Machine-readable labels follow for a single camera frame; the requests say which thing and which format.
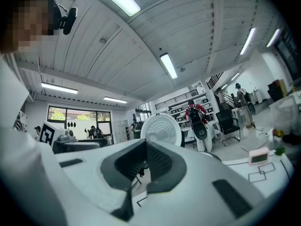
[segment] headset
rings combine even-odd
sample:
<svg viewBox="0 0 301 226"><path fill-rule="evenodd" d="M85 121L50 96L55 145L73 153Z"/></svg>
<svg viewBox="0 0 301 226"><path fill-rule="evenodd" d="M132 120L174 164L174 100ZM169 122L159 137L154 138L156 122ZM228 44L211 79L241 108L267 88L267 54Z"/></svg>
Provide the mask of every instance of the headset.
<svg viewBox="0 0 301 226"><path fill-rule="evenodd" d="M49 8L53 9L53 24L49 24L48 35L53 35L54 30L63 29L63 33L68 35L74 25L74 22L77 17L77 8L71 8L70 11L65 9L61 4L58 3L57 0L48 0ZM67 16L62 16L60 8L61 7Z"/></svg>

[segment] potted plant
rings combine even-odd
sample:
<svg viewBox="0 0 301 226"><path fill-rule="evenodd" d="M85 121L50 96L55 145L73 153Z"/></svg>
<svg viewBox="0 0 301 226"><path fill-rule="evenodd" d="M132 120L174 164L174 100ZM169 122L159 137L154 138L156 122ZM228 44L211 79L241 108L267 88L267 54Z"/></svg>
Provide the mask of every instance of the potted plant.
<svg viewBox="0 0 301 226"><path fill-rule="evenodd" d="M285 148L283 146L280 146L278 148L275 149L275 161L279 162L282 158L282 155L285 153Z"/></svg>

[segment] cable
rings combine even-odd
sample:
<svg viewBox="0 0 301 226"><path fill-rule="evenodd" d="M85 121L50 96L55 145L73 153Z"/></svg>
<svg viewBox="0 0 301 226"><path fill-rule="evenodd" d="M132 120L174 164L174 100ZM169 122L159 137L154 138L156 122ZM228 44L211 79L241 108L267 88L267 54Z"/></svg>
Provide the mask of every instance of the cable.
<svg viewBox="0 0 301 226"><path fill-rule="evenodd" d="M58 4L64 11L67 15L69 15L69 11L67 9L65 9L61 4Z"/></svg>
<svg viewBox="0 0 301 226"><path fill-rule="evenodd" d="M264 133L264 128L261 128L261 129L256 129L256 128L254 128L255 130L258 130L258 131L261 131L261 133L259 134L259 135L261 135L261 134L265 134L265 135L268 135L267 133Z"/></svg>

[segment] black cable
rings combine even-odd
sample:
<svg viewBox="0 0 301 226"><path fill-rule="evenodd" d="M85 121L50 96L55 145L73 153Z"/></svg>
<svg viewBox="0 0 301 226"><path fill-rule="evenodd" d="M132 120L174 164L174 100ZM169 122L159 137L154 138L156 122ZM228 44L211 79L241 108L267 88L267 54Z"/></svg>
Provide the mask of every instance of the black cable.
<svg viewBox="0 0 301 226"><path fill-rule="evenodd" d="M255 130L258 130L258 131L261 131L261 133L259 134L259 135L261 135L261 134L265 134L265 135L268 135L267 133L264 133L264 128L261 128L261 129L256 129L256 128L254 128Z"/></svg>

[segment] white desk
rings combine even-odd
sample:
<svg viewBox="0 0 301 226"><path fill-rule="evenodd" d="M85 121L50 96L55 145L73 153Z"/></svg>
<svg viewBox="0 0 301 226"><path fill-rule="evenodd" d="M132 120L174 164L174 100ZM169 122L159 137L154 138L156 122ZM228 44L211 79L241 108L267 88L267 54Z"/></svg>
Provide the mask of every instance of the white desk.
<svg viewBox="0 0 301 226"><path fill-rule="evenodd" d="M233 117L238 119L239 124L242 124L246 121L245 114L243 113L241 108L235 108L232 110Z"/></svg>
<svg viewBox="0 0 301 226"><path fill-rule="evenodd" d="M283 189L293 175L293 166L286 155L280 162L273 161L274 150L269 153L269 161L264 164L250 166L248 158L223 161L223 163L240 174L262 193L264 197L270 196L277 190Z"/></svg>

